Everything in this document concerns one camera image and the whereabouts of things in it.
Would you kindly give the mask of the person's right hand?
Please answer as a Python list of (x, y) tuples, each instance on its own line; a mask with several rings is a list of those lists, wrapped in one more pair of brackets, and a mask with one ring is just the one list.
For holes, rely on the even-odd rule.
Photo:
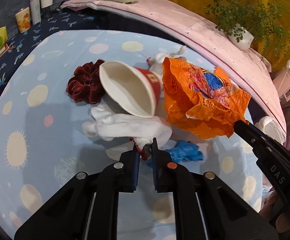
[(273, 221), (275, 218), (275, 228), (278, 233), (285, 233), (290, 229), (290, 214), (282, 210), (276, 210), (278, 207), (277, 201), (279, 196), (276, 191), (272, 191), (264, 203), (263, 208), (259, 211), (261, 217), (266, 221)]

